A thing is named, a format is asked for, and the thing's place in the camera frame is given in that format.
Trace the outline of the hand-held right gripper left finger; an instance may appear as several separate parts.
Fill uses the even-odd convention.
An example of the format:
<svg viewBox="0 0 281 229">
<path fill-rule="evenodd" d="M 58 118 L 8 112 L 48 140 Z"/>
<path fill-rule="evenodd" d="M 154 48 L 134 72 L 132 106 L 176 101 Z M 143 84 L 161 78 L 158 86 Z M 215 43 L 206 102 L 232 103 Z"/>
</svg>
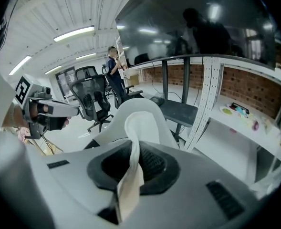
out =
<svg viewBox="0 0 281 229">
<path fill-rule="evenodd" d="M 57 229 L 130 229 L 132 222 L 115 225 L 97 216 L 109 206 L 113 193 L 98 189 L 87 175 L 95 157 L 123 144 L 119 140 L 95 149 L 42 156 L 34 146 L 26 152 L 37 186 Z"/>
</svg>

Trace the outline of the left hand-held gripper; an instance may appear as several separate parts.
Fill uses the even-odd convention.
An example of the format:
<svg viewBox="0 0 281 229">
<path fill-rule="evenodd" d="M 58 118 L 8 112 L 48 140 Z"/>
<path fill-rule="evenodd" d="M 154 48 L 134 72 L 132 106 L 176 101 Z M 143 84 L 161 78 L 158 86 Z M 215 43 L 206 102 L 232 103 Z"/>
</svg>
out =
<svg viewBox="0 0 281 229">
<path fill-rule="evenodd" d="M 72 117 L 80 112 L 77 106 L 53 100 L 49 87 L 26 74 L 18 81 L 15 92 L 23 121 L 30 131 L 26 139 L 40 139 L 47 131 L 49 117 Z"/>
</svg>

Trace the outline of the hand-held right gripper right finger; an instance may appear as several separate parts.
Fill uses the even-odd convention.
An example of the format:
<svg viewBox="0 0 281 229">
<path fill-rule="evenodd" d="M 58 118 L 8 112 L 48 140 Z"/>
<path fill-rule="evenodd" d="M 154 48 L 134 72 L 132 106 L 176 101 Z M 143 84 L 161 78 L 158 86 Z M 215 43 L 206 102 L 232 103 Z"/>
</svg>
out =
<svg viewBox="0 0 281 229">
<path fill-rule="evenodd" d="M 151 144 L 174 157 L 180 174 L 174 185 L 163 194 L 141 196 L 125 221 L 127 229 L 238 229 L 245 225 L 259 204 L 248 186 L 209 158 L 171 147 Z M 221 204 L 209 189 L 230 195 L 243 210 L 228 219 Z"/>
</svg>

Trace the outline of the person's left hand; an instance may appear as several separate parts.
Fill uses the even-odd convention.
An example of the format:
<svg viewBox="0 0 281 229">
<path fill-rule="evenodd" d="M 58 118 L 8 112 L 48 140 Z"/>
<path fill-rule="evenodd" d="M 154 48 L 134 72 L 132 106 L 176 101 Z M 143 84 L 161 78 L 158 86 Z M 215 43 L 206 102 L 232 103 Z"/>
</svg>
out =
<svg viewBox="0 0 281 229">
<path fill-rule="evenodd" d="M 49 117 L 47 121 L 47 130 L 62 130 L 68 124 L 67 117 Z"/>
</svg>

